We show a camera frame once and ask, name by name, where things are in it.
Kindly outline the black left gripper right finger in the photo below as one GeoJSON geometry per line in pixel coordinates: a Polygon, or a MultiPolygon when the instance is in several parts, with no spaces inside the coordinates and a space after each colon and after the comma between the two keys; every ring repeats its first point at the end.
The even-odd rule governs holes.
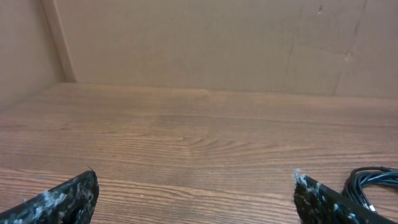
{"type": "Polygon", "coordinates": [[[380,185],[397,189],[396,169],[354,169],[336,192],[296,170],[294,204],[305,224],[395,224],[377,213],[364,188],[380,185]]]}

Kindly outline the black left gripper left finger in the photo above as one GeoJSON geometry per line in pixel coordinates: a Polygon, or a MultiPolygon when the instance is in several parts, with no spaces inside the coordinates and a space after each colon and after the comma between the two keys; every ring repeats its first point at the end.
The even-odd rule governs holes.
{"type": "Polygon", "coordinates": [[[80,175],[1,213],[1,224],[90,224],[99,197],[96,172],[80,175]]]}

